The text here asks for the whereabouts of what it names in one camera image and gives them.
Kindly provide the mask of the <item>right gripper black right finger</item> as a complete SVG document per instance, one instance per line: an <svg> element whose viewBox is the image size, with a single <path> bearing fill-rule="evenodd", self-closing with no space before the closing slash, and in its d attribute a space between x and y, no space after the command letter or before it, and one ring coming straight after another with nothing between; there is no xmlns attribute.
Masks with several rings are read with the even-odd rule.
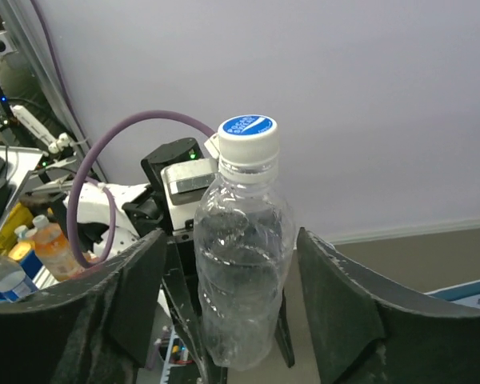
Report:
<svg viewBox="0 0 480 384"><path fill-rule="evenodd" d="M480 383L480 308L404 287L300 229L298 266L323 383Z"/></svg>

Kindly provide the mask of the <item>clear bottle orange base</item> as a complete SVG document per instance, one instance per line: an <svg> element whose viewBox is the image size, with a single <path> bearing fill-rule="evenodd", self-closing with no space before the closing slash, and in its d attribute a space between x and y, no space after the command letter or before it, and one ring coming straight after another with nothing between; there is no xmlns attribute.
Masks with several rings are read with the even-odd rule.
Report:
<svg viewBox="0 0 480 384"><path fill-rule="evenodd" d="M218 171L194 216L202 334L217 366L248 370L270 352L296 224L278 190L279 154Z"/></svg>

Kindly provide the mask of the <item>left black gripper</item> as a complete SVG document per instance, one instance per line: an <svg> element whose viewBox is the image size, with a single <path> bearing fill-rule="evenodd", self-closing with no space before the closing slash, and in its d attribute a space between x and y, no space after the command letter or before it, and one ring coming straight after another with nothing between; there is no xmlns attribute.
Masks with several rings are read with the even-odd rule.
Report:
<svg viewBox="0 0 480 384"><path fill-rule="evenodd" d="M185 232L167 240L162 288L173 320L173 329L184 342L205 383L226 383L227 369L216 366L206 352L201 336L201 306L194 243Z"/></svg>

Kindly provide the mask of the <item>white bottle cap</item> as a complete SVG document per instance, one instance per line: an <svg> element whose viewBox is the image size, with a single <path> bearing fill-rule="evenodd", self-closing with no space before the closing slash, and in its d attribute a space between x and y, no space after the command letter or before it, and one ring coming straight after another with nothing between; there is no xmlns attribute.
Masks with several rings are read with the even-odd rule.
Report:
<svg viewBox="0 0 480 384"><path fill-rule="evenodd" d="M279 129L276 121L260 114L229 118L218 128L220 158L233 166L258 166L279 154Z"/></svg>

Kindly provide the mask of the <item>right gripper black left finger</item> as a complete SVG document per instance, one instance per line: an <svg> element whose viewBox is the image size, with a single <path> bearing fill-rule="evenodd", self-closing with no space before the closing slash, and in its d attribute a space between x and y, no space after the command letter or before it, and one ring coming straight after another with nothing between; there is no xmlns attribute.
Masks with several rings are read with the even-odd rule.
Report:
<svg viewBox="0 0 480 384"><path fill-rule="evenodd" d="M146 364L167 237L0 304L0 383L134 383Z"/></svg>

